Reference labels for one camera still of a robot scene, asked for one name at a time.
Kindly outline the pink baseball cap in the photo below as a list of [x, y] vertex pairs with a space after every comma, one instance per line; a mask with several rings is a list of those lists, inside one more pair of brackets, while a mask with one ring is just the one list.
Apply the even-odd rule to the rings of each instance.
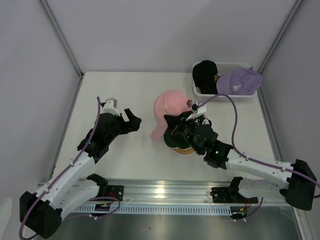
[[183, 112], [191, 111], [191, 107], [187, 105], [189, 100], [186, 93], [180, 90], [167, 90], [155, 100], [153, 112], [157, 125], [150, 134], [153, 142], [158, 141], [168, 128], [165, 115], [178, 116]]

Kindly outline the dark green NY cap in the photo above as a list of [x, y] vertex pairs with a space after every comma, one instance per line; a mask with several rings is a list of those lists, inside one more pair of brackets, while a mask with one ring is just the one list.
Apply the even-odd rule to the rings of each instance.
[[164, 133], [163, 140], [165, 144], [172, 149], [185, 150], [191, 147], [181, 134], [171, 134], [170, 131]]

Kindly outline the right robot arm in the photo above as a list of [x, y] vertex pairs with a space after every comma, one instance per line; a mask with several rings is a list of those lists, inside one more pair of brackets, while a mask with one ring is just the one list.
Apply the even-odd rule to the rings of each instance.
[[233, 202], [249, 198], [278, 198], [294, 208], [310, 211], [315, 199], [317, 179], [309, 165], [300, 159], [295, 162], [256, 159], [239, 151], [233, 144], [218, 140], [205, 116], [191, 118], [191, 112], [164, 116], [171, 136], [181, 136], [212, 168], [233, 170], [258, 177], [250, 180], [235, 177], [229, 186], [228, 197]]

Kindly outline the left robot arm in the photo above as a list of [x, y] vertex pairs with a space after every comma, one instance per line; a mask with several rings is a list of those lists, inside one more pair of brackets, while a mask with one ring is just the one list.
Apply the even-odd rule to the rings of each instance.
[[116, 109], [98, 113], [93, 128], [80, 142], [66, 167], [34, 193], [26, 191], [21, 195], [20, 239], [25, 239], [22, 232], [24, 227], [43, 239], [50, 238], [63, 220], [87, 201], [121, 202], [108, 193], [108, 181], [98, 174], [89, 175], [78, 187], [73, 185], [108, 152], [116, 137], [139, 130], [142, 119], [128, 108], [124, 112], [128, 121]]

